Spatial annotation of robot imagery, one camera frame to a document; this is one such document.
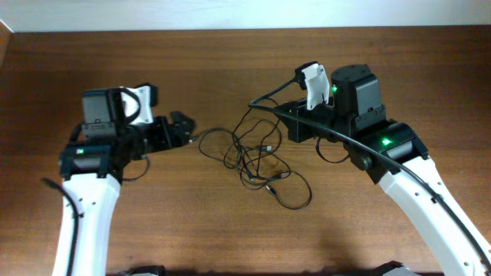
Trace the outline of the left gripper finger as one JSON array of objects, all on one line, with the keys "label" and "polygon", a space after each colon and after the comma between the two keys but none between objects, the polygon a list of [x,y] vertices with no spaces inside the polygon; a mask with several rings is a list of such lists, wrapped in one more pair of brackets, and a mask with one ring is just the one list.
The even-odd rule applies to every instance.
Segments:
[{"label": "left gripper finger", "polygon": [[189,143],[192,133],[190,131],[175,130],[173,132],[173,147],[182,147]]},{"label": "left gripper finger", "polygon": [[192,134],[196,129],[196,121],[180,111],[172,111],[170,113],[173,125],[180,129],[184,134]]}]

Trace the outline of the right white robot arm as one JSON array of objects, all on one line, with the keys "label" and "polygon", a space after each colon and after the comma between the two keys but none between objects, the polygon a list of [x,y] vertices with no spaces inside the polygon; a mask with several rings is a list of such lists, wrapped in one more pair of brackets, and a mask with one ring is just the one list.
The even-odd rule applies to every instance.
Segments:
[{"label": "right white robot arm", "polygon": [[490,244],[445,186],[427,147],[406,123],[389,120],[366,64],[331,75],[317,62],[295,70],[306,98],[275,107],[288,138],[342,143],[349,160],[400,207],[446,275],[488,275]]}]

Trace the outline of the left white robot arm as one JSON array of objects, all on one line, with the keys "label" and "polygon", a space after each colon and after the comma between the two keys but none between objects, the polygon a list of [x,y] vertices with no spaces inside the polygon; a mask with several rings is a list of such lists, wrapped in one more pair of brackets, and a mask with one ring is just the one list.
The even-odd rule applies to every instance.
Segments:
[{"label": "left white robot arm", "polygon": [[84,120],[59,158],[62,182],[44,181],[63,196],[55,275],[104,275],[124,168],[189,143],[195,121],[179,111],[155,117],[157,103],[152,84],[83,93]]}]

